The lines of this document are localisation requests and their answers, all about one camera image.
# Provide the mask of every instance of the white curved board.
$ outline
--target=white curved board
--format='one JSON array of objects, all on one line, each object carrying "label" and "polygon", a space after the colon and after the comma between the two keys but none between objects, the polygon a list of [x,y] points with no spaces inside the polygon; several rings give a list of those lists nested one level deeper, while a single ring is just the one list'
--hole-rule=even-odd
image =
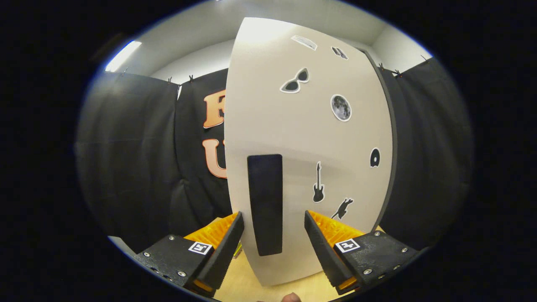
[{"label": "white curved board", "polygon": [[[304,68],[307,78],[285,87]],[[254,273],[270,286],[321,271],[305,210],[369,232],[386,198],[392,130],[374,67],[364,53],[321,32],[245,18],[226,89],[229,195],[233,211],[243,213],[241,242]],[[264,154],[281,154],[283,170],[282,252],[269,256],[257,250],[246,160]],[[324,194],[314,200],[317,183]]]}]

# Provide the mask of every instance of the white wall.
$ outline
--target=white wall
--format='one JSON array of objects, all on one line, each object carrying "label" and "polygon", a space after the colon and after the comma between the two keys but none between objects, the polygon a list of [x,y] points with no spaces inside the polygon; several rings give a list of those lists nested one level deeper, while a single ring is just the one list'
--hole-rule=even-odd
[{"label": "white wall", "polygon": [[421,56],[426,59],[432,57],[420,44],[391,25],[382,31],[373,43],[373,49],[382,60],[384,68],[400,72],[424,62]]},{"label": "white wall", "polygon": [[[342,38],[337,39],[353,47],[359,47],[367,51],[377,66],[381,62],[379,56],[371,46]],[[234,42],[235,39],[229,40],[185,55],[155,72],[151,77],[165,81],[167,81],[169,77],[172,77],[171,82],[182,84],[190,79],[188,77],[189,75],[193,75],[194,78],[197,78],[202,75],[229,68],[231,50],[233,49]]]}]

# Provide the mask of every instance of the sticker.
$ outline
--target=sticker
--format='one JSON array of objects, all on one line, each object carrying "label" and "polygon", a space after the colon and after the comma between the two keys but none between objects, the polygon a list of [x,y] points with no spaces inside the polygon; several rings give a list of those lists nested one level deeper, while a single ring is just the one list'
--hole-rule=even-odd
[{"label": "sticker", "polygon": [[341,57],[345,60],[348,60],[349,58],[347,57],[347,55],[345,55],[345,53],[343,52],[343,50],[337,48],[337,47],[334,47],[332,46],[332,51],[334,52],[334,54],[338,57]]},{"label": "sticker", "polygon": [[369,164],[371,168],[378,167],[380,164],[380,151],[377,148],[373,148],[371,151],[371,157],[369,158]]},{"label": "sticker", "polygon": [[211,247],[212,245],[196,241],[188,250],[201,255],[207,255],[207,252],[211,249]]},{"label": "sticker", "polygon": [[285,92],[286,94],[295,94],[300,91],[300,83],[308,83],[309,82],[309,73],[308,69],[306,67],[299,70],[298,73],[296,73],[296,76],[285,82],[282,87],[280,87],[281,92]]},{"label": "sticker", "polygon": [[338,242],[336,245],[342,253],[347,253],[348,251],[360,248],[360,246],[353,239]]},{"label": "sticker", "polygon": [[299,35],[294,35],[291,37],[291,40],[295,40],[297,41],[298,43],[310,48],[310,49],[313,49],[314,51],[317,50],[317,44],[315,44],[313,41],[311,41],[310,39],[306,39],[304,37],[301,37]]},{"label": "sticker", "polygon": [[337,212],[332,215],[332,219],[337,216],[340,220],[343,219],[343,216],[347,213],[347,207],[352,204],[354,200],[351,198],[345,198],[345,200],[339,205],[339,208],[337,209]]},{"label": "sticker", "polygon": [[342,95],[333,95],[330,100],[332,112],[340,121],[348,121],[351,119],[352,109],[351,104]]},{"label": "sticker", "polygon": [[324,199],[324,184],[321,184],[321,162],[317,162],[317,182],[313,185],[313,202],[320,203]]}]

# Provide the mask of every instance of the wooden floor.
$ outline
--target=wooden floor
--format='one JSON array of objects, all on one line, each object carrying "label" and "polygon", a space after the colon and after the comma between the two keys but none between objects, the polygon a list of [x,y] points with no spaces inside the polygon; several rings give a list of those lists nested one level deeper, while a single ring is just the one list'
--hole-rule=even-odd
[{"label": "wooden floor", "polygon": [[296,293],[303,302],[324,302],[345,296],[345,294],[338,295],[323,271],[292,282],[262,287],[244,252],[241,252],[236,259],[231,260],[222,286],[216,291],[214,298],[222,302],[281,302],[285,295],[292,292]]}]

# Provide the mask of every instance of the moon sticker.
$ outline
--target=moon sticker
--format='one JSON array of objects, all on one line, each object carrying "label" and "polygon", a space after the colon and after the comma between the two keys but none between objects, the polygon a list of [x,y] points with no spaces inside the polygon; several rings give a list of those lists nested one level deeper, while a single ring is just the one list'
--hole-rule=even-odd
[{"label": "moon sticker", "polygon": [[340,121],[348,121],[351,119],[351,104],[342,95],[333,95],[330,100],[332,112]]}]

